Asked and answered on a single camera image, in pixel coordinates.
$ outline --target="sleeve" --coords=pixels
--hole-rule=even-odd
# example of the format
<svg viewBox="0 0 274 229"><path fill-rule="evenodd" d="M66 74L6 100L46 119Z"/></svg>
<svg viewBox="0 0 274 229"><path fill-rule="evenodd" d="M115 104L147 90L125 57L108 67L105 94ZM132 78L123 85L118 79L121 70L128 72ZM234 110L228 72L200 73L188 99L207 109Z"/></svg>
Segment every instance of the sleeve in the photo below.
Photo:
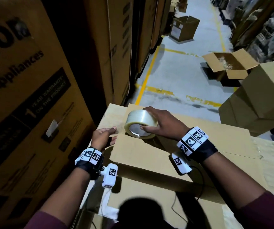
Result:
<svg viewBox="0 0 274 229"><path fill-rule="evenodd" d="M59 219L48 213L36 212L24 229L67 229L67 226Z"/></svg>
<svg viewBox="0 0 274 229"><path fill-rule="evenodd" d="M271 192L265 192L241 208L234 216L245 229L274 228L274 195Z"/></svg>

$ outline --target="qr code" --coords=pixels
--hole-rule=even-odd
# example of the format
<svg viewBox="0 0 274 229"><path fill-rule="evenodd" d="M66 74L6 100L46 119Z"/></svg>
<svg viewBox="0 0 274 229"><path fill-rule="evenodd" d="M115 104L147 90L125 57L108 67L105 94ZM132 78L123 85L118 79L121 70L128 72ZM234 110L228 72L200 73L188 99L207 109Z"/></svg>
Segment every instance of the qr code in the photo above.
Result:
<svg viewBox="0 0 274 229"><path fill-rule="evenodd" d="M195 137L196 139L201 139L203 136L199 133L199 132L195 132L195 133L193 133L192 134L193 135L193 137Z"/></svg>
<svg viewBox="0 0 274 229"><path fill-rule="evenodd" d="M183 151L184 153L188 151L188 149L187 149L184 145L181 145L179 148L180 148L180 150Z"/></svg>
<svg viewBox="0 0 274 229"><path fill-rule="evenodd" d="M181 165L182 164L179 158L175 158L174 161L176 162L177 165Z"/></svg>
<svg viewBox="0 0 274 229"><path fill-rule="evenodd" d="M198 132L202 135L205 135L205 133L201 129L199 129Z"/></svg>
<svg viewBox="0 0 274 229"><path fill-rule="evenodd" d="M84 154L85 157L90 157L90 155L91 155L91 151L86 151Z"/></svg>
<svg viewBox="0 0 274 229"><path fill-rule="evenodd" d="M196 143L196 140L194 140L192 137L189 137L186 142L188 146L192 147Z"/></svg>
<svg viewBox="0 0 274 229"><path fill-rule="evenodd" d="M109 169L109 175L116 176L116 170L115 169Z"/></svg>
<svg viewBox="0 0 274 229"><path fill-rule="evenodd" d="M94 159L94 160L96 160L96 161L98 161L99 158L100 158L100 155L99 155L99 154L96 154L96 153L94 153L94 155L92 156L92 159Z"/></svg>

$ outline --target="person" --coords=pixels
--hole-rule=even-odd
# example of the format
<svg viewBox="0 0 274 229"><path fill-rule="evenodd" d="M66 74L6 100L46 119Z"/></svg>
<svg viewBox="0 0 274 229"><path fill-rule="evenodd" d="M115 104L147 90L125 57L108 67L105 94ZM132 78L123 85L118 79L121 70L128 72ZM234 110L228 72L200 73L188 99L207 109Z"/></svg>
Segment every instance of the person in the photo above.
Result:
<svg viewBox="0 0 274 229"><path fill-rule="evenodd" d="M180 141L190 130L168 111L153 107L144 109L158 121L157 127L142 126L141 128L146 132ZM109 136L115 132L116 127L94 131L91 146L103 151ZM195 151L193 153L195 156L192 158L208 172L236 219L245 229L274 228L274 195L219 153L209 140L207 141L210 143L207 149ZM115 142L116 137L113 137L110 145ZM75 217L90 179L91 174L82 168L75 168L35 213L25 228L68 228Z"/></svg>

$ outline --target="black wrist strap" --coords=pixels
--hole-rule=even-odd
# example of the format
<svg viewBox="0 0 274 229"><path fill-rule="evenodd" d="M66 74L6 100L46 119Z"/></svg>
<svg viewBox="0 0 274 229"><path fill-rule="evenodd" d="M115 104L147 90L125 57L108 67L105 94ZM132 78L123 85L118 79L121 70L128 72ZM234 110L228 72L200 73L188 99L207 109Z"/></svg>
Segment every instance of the black wrist strap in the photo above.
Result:
<svg viewBox="0 0 274 229"><path fill-rule="evenodd" d="M208 138L209 136L199 127L194 127L177 143L177 146L189 158L201 163L218 151Z"/></svg>
<svg viewBox="0 0 274 229"><path fill-rule="evenodd" d="M100 176L99 171L103 167L103 159L102 153L90 146L78 156L75 165L89 173L91 180L96 180Z"/></svg>

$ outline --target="roll of tape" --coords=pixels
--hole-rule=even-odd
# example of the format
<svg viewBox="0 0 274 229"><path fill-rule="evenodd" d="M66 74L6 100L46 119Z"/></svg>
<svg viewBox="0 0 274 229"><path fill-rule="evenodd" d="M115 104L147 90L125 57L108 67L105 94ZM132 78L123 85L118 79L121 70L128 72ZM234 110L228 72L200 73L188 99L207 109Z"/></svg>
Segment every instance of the roll of tape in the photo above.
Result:
<svg viewBox="0 0 274 229"><path fill-rule="evenodd" d="M125 131L127 134L140 138L140 139L150 139L155 137L155 134L148 133L140 128L142 125L147 126L157 126L157 120L148 113L147 110L135 110L131 111L128 114L126 123L125 123Z"/></svg>

